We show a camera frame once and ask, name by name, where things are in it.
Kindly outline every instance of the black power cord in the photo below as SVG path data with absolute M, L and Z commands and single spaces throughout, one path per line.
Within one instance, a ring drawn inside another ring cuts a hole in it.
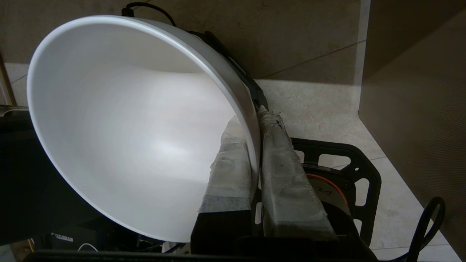
M 434 215 L 435 210 L 439 207 L 437 211 L 437 216 L 435 217 L 434 224 L 432 225 L 429 232 L 424 236 L 429 226 L 429 222 Z M 406 261 L 414 262 L 418 260 L 419 252 L 427 246 L 427 244 L 434 238 L 437 231 L 440 229 L 440 225 L 443 222 L 445 217 L 445 201 L 441 197 L 432 198 L 424 211 L 422 212 L 421 218 L 419 219 L 418 226 L 416 227 L 416 232 L 412 237 L 411 245 L 408 253 L 397 257 L 394 261 Z
M 134 17 L 134 10 L 131 9 L 132 7 L 149 7 L 149 8 L 155 9 L 155 10 L 163 13 L 168 18 L 168 20 L 170 20 L 171 24 L 174 27 L 176 27 L 175 21 L 173 20 L 173 18 L 165 10 L 163 10 L 160 7 L 155 6 L 153 4 L 149 4 L 149 3 L 134 2 L 134 3 L 127 4 L 125 8 L 121 9 L 121 15 L 122 16 L 128 16 L 128 17 Z

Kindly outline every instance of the black bracket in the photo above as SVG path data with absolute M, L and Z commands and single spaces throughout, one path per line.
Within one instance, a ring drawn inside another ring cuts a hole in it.
M 291 138 L 291 141 L 295 150 L 304 153 L 303 167 L 305 172 L 323 176 L 341 188 L 348 200 L 351 216 L 353 219 L 362 222 L 361 239 L 369 246 L 382 184 L 377 169 L 363 152 L 353 145 L 299 138 Z M 322 154 L 345 156 L 351 162 L 342 170 L 322 167 L 319 166 L 319 157 Z M 356 206 L 356 188 L 354 183 L 363 178 L 369 181 L 366 203 L 364 206 Z

